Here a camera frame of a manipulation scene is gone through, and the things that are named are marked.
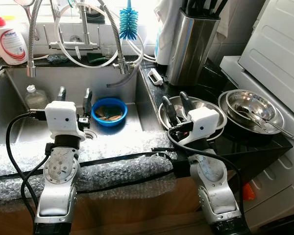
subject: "white cable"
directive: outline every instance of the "white cable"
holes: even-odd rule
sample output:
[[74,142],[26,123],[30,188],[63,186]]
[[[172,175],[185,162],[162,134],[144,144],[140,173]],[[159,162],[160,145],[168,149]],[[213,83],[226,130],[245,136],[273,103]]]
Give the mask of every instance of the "white cable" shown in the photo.
[[138,59],[134,61],[134,64],[135,64],[134,67],[138,66],[143,61],[143,58],[144,58],[143,40],[139,34],[137,34],[137,38],[138,38],[138,41],[140,41],[140,43],[142,44],[142,51],[141,51],[141,54],[139,55]]
[[34,60],[41,60],[41,59],[47,59],[49,55],[44,55],[42,57],[36,57]]
[[[82,2],[77,2],[76,5],[77,5],[77,6],[80,5],[80,6],[86,6],[86,7],[89,7],[89,8],[93,8],[93,9],[95,9],[96,11],[98,11],[98,12],[100,12],[100,13],[104,13],[104,15],[106,15],[105,12],[103,12],[103,11],[102,11],[100,8],[98,8],[98,7],[90,6],[90,5],[85,4],[85,3],[82,3]],[[115,58],[118,56],[118,51],[116,51],[116,52],[114,53],[114,55],[111,57],[111,59],[108,60],[107,62],[105,62],[105,63],[103,63],[103,64],[101,64],[101,65],[98,65],[98,66],[88,66],[88,65],[82,64],[82,63],[76,61],[75,59],[73,59],[73,58],[71,57],[71,55],[67,52],[67,50],[65,50],[65,48],[64,48],[64,46],[63,46],[63,44],[62,44],[62,42],[61,42],[60,33],[59,33],[59,26],[60,26],[60,19],[61,19],[62,15],[63,15],[64,12],[65,12],[67,9],[69,9],[69,8],[70,8],[70,5],[66,5],[65,7],[63,7],[63,9],[62,9],[61,12],[60,12],[60,16],[57,17],[56,20],[55,20],[55,22],[54,22],[54,34],[55,34],[55,36],[56,36],[56,39],[57,39],[58,45],[59,45],[61,51],[63,52],[63,54],[65,54],[65,56],[68,57],[68,59],[71,60],[72,62],[74,62],[75,64],[80,65],[80,66],[85,67],[85,68],[89,68],[89,69],[99,69],[99,68],[102,68],[102,67],[105,67],[105,66],[109,65],[109,64],[110,64],[112,61],[114,61]]]
[[[133,42],[131,42],[131,41],[128,41],[129,42],[129,45],[130,45],[130,47],[133,49],[133,51],[137,54],[137,55],[140,55],[140,50],[136,47],[136,45],[133,43]],[[156,63],[156,60],[155,59],[148,59],[148,58],[146,58],[145,57],[146,56],[146,54],[144,54],[144,60],[146,60],[146,61],[150,61],[150,62],[153,62],[153,63]]]

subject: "stainless steel sink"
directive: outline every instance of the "stainless steel sink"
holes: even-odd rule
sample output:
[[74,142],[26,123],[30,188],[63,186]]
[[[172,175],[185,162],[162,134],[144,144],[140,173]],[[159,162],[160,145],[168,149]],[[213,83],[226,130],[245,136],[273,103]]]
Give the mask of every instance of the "stainless steel sink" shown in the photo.
[[[162,130],[155,105],[142,78],[140,69],[134,71],[132,78],[124,85],[108,88],[107,84],[116,83],[124,78],[112,67],[101,69],[84,69],[81,67],[40,67],[37,76],[28,78],[25,68],[7,68],[0,71],[0,143],[5,143],[5,131],[8,123],[15,116],[26,112],[24,102],[26,87],[34,84],[46,92],[50,101],[55,100],[58,89],[67,89],[67,101],[76,104],[77,112],[82,114],[82,101],[85,90],[90,87],[93,100],[104,97],[116,97],[123,100],[128,107],[126,119],[115,127],[103,127],[91,120],[91,128],[85,130],[86,136],[96,138],[98,135],[114,135],[134,131]],[[26,118],[13,128],[12,142],[48,141],[50,132],[47,122]]]

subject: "metal spoon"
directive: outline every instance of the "metal spoon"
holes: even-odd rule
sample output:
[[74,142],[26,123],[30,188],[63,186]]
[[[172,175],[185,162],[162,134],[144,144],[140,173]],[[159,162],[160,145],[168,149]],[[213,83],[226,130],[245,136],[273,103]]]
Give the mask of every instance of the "metal spoon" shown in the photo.
[[287,137],[293,138],[294,135],[291,132],[288,132],[287,130],[279,127],[278,125],[274,124],[272,121],[269,121],[265,118],[262,118],[260,116],[258,116],[257,114],[255,114],[253,111],[251,111],[252,114],[254,114],[255,116],[257,116],[258,118],[262,119],[264,122],[269,123],[271,126],[275,127],[276,129],[278,129],[279,131],[281,131],[283,134],[285,134]]
[[241,113],[242,115],[244,115],[245,117],[249,118],[249,120],[251,120],[252,122],[254,122],[257,126],[259,126],[261,129],[263,129],[265,132],[268,133],[268,131],[266,130],[266,128],[264,128],[258,121],[255,117],[252,116],[251,113],[248,113],[246,111],[241,111],[241,110],[237,110],[236,111],[238,113]]
[[[28,21],[30,23],[30,9],[29,7],[33,5],[33,3],[35,2],[35,0],[14,0],[14,2],[16,2],[18,5],[22,6],[22,8],[24,8]],[[37,29],[35,28],[35,40],[38,41],[39,40],[39,36],[38,36],[38,32]]]
[[294,137],[294,135],[292,133],[288,132],[287,130],[284,130],[283,128],[279,127],[278,125],[274,124],[273,122],[271,122],[271,121],[269,121],[269,120],[267,120],[265,118],[262,118],[262,117],[258,116],[253,110],[251,111],[251,110],[249,110],[247,108],[244,108],[244,107],[242,107],[240,105],[235,106],[235,110],[238,111],[238,112],[244,112],[244,113],[246,113],[249,118],[250,117],[253,117],[253,118],[256,118],[256,119],[261,119],[264,122],[269,123],[271,126],[275,127],[279,131],[281,131],[287,137],[290,137],[290,138],[293,138]]

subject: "stacked metal bowls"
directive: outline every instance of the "stacked metal bowls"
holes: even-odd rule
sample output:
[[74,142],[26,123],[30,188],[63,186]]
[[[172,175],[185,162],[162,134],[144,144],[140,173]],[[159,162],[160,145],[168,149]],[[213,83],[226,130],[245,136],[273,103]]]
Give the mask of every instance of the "stacked metal bowls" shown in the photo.
[[270,120],[281,128],[284,127],[284,119],[280,111],[267,99],[254,92],[227,91],[219,96],[218,103],[232,122],[246,130],[267,135],[280,132],[263,119]]

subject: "metal pipe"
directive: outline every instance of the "metal pipe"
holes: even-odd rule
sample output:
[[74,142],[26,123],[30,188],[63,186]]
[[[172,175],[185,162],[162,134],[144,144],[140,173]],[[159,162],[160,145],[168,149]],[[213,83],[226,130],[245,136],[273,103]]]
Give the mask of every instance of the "metal pipe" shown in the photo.
[[38,11],[43,0],[36,0],[32,16],[29,24],[29,34],[28,34],[28,58],[27,58],[27,76],[35,77],[36,76],[36,67],[34,64],[34,39],[35,39],[35,28],[36,20],[38,16]]
[[[29,6],[22,6],[27,14],[27,18],[30,22],[30,18],[31,18],[31,14],[30,14],[30,9],[29,9]],[[37,29],[35,29],[35,40],[36,41],[39,41],[39,35],[38,35],[38,32],[37,32]]]
[[[54,4],[53,0],[50,0],[50,7],[51,7],[52,16],[53,16],[53,21],[55,22],[55,19],[57,18],[57,16],[56,16],[53,4]],[[59,33],[60,33],[61,42],[64,43],[63,32],[60,26],[59,26]]]
[[80,8],[80,15],[82,17],[82,23],[83,23],[83,34],[85,39],[85,44],[90,44],[90,36],[88,31],[88,25],[87,25],[87,16],[86,16],[86,10],[84,6],[81,6]]
[[119,68],[121,74],[126,74],[129,71],[129,67],[126,64],[126,60],[125,60],[125,58],[123,56],[118,28],[116,26],[116,23],[114,22],[113,16],[112,16],[109,8],[106,6],[106,4],[104,3],[104,1],[103,0],[98,0],[98,2],[101,4],[101,6],[103,7],[104,11],[107,13],[107,16],[108,16],[109,21],[110,21],[111,26],[112,26],[112,30],[113,30],[113,34],[114,34],[114,39],[115,39],[116,44],[117,44],[118,64],[117,65],[116,64],[113,64],[113,67],[114,68]]
[[[82,42],[64,42],[63,46],[65,47],[66,50],[75,50],[75,46],[78,46],[79,50],[93,50],[93,49],[99,48],[98,44],[91,43],[91,42],[88,45]],[[57,49],[57,50],[60,49],[58,43],[49,43],[49,48]]]

